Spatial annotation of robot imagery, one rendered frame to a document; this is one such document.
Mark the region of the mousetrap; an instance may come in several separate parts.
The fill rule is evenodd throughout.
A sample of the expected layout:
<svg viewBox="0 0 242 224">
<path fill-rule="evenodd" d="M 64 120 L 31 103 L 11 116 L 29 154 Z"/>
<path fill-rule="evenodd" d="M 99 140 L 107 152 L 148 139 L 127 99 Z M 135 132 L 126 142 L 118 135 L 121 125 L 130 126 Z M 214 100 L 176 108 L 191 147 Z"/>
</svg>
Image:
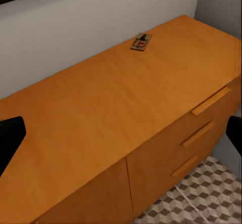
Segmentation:
<svg viewBox="0 0 242 224">
<path fill-rule="evenodd" d="M 130 49 L 144 51 L 144 49 L 146 48 L 147 44 L 151 39 L 151 36 L 152 34 L 140 33 L 134 41 L 133 45 L 131 45 Z"/>
</svg>

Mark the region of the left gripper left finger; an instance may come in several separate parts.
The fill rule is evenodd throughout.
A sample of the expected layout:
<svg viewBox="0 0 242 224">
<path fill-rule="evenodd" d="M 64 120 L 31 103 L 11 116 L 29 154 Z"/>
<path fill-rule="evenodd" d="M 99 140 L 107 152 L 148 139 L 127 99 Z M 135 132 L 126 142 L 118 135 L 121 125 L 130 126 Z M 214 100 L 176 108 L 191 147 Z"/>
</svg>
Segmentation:
<svg viewBox="0 0 242 224">
<path fill-rule="evenodd" d="M 0 177 L 26 136 L 22 116 L 0 120 Z"/>
</svg>

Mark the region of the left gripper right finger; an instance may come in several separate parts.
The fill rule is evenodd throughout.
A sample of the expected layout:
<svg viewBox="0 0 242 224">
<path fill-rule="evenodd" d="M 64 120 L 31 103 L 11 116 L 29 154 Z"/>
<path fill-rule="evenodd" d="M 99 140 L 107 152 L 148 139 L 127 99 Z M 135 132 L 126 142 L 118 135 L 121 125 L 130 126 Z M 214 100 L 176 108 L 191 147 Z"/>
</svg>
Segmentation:
<svg viewBox="0 0 242 224">
<path fill-rule="evenodd" d="M 226 134 L 242 157 L 242 118 L 230 116 Z"/>
</svg>

